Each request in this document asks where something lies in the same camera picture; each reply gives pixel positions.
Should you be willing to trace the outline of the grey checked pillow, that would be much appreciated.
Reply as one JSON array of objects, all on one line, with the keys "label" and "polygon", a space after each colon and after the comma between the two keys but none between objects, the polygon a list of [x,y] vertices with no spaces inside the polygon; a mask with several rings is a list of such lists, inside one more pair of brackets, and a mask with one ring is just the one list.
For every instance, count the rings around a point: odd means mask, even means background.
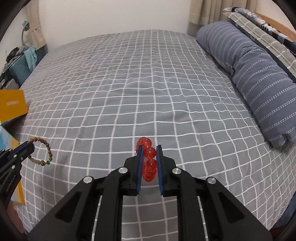
[{"label": "grey checked pillow", "polygon": [[277,64],[295,82],[295,56],[287,47],[248,20],[244,15],[230,11],[225,11],[223,14],[234,22],[248,37],[266,49]]}]

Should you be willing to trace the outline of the wooden headboard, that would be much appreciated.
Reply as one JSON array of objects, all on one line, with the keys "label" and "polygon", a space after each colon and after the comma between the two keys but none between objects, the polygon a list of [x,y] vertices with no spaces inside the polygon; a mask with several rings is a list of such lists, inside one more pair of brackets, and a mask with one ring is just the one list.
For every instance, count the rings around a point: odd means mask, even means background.
[{"label": "wooden headboard", "polygon": [[263,20],[265,20],[266,22],[268,22],[272,27],[276,28],[280,33],[285,34],[286,36],[288,36],[291,40],[293,40],[295,42],[295,31],[291,30],[290,28],[288,28],[287,26],[281,24],[280,22],[273,20],[272,18],[269,18],[265,15],[262,15],[260,13],[256,13],[258,16],[260,16],[260,18],[262,18]]}]

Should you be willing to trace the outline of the yellow box lid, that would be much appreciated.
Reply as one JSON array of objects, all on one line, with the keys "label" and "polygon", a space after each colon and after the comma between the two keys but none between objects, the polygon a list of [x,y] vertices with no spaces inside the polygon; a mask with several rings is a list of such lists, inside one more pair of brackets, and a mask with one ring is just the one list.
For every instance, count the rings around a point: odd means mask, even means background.
[{"label": "yellow box lid", "polygon": [[0,91],[1,124],[28,113],[23,90],[5,89]]}]

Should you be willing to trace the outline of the dark patterned pillow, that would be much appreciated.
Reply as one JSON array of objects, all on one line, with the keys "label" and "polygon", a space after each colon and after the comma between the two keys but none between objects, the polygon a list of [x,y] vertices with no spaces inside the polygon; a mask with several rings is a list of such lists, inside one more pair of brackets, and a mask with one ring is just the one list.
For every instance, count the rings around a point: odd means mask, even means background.
[{"label": "dark patterned pillow", "polygon": [[253,13],[248,9],[239,8],[239,7],[225,8],[222,11],[222,13],[225,13],[225,12],[233,12],[233,13],[239,13],[243,15],[245,18],[247,18],[252,23],[254,23],[257,27],[267,32],[274,39],[277,39],[281,44],[285,45],[290,51],[292,51],[295,54],[295,42],[285,34],[280,33],[276,28],[272,27],[268,22],[260,18],[260,16],[258,16],[256,13]]}]

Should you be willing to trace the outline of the blue striped bolster pillow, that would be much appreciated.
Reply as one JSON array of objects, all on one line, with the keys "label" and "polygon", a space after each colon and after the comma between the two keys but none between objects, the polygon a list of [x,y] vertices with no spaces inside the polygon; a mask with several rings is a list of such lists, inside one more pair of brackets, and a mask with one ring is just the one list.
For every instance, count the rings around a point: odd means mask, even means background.
[{"label": "blue striped bolster pillow", "polygon": [[275,148],[295,142],[295,83],[231,22],[200,28],[198,43],[231,76],[265,139]]}]

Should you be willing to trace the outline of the beige right curtain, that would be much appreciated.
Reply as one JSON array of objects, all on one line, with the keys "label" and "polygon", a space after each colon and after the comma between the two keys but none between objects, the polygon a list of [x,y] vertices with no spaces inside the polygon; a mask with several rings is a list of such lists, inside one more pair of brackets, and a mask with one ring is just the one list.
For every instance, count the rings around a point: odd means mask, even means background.
[{"label": "beige right curtain", "polygon": [[256,0],[222,1],[222,0],[195,0],[191,1],[189,12],[189,23],[187,34],[195,36],[198,30],[205,25],[225,21],[227,18],[222,14],[225,8],[239,7],[249,9],[252,12],[256,10]]}]

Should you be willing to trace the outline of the beige left curtain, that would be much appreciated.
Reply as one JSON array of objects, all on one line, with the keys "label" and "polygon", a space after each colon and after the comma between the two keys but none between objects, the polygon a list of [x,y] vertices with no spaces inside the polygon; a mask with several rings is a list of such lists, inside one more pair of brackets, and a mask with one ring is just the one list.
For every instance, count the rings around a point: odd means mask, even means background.
[{"label": "beige left curtain", "polygon": [[25,6],[27,21],[29,22],[29,39],[36,50],[43,48],[47,43],[43,35],[39,19],[39,1],[32,0]]}]

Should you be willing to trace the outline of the teal suitcase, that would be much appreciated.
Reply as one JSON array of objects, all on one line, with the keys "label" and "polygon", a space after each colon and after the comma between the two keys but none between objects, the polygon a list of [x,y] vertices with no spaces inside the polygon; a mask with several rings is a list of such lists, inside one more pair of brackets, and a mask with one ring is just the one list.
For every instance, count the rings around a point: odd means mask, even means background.
[{"label": "teal suitcase", "polygon": [[17,56],[8,67],[8,75],[15,80],[19,87],[23,85],[31,73],[25,55]]}]

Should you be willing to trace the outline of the grey checked bed cover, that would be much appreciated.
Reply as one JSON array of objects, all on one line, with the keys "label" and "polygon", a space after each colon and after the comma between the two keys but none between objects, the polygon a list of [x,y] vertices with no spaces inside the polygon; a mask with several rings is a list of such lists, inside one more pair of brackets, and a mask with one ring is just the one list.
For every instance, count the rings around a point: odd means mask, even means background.
[{"label": "grey checked bed cover", "polygon": [[272,148],[231,76],[183,33],[148,30],[78,40],[49,52],[22,85],[24,142],[45,138],[53,161],[23,162],[27,232],[82,178],[135,154],[139,138],[197,178],[215,177],[268,229],[295,193],[295,144]]}]

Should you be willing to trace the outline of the beige curtain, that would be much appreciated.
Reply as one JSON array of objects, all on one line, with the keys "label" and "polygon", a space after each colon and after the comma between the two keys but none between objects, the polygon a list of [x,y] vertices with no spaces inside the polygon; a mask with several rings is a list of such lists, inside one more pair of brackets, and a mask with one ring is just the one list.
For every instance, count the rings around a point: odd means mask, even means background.
[{"label": "beige curtain", "polygon": [[195,0],[191,1],[189,12],[189,23],[187,34],[195,36],[198,30],[205,25],[225,21],[227,18],[222,14],[225,8],[239,7],[249,9],[252,12],[256,10],[256,0],[222,1],[222,0]]},{"label": "beige curtain", "polygon": [[27,21],[29,22],[29,39],[36,50],[43,48],[47,43],[43,35],[39,19],[39,1],[32,0],[25,6]]}]

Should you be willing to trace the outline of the light blue cloth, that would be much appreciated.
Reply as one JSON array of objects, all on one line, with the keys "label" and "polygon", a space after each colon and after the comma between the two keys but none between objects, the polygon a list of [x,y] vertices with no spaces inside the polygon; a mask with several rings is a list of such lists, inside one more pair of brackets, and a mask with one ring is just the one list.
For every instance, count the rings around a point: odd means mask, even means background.
[{"label": "light blue cloth", "polygon": [[23,54],[25,55],[29,70],[33,72],[37,66],[37,54],[35,47],[30,46],[27,50],[23,52]]}]

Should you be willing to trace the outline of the blue desk lamp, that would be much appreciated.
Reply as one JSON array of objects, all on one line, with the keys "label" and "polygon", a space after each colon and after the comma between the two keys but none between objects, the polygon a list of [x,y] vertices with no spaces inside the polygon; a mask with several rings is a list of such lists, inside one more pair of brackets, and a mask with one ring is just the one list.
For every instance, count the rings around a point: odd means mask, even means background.
[{"label": "blue desk lamp", "polygon": [[25,45],[25,42],[24,42],[24,32],[27,32],[29,29],[30,29],[30,23],[28,21],[23,21],[22,23],[22,26],[23,26],[23,30],[22,30],[22,45],[24,46]]}]

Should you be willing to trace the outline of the blue yellow jewelry box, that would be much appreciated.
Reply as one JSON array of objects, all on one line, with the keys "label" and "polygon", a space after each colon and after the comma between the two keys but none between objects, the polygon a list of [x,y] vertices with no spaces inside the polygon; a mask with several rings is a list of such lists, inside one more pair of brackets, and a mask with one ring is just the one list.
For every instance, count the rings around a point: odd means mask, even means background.
[{"label": "blue yellow jewelry box", "polygon": [[1,203],[4,208],[7,208],[10,202],[16,205],[25,203],[19,145],[20,142],[1,126]]}]

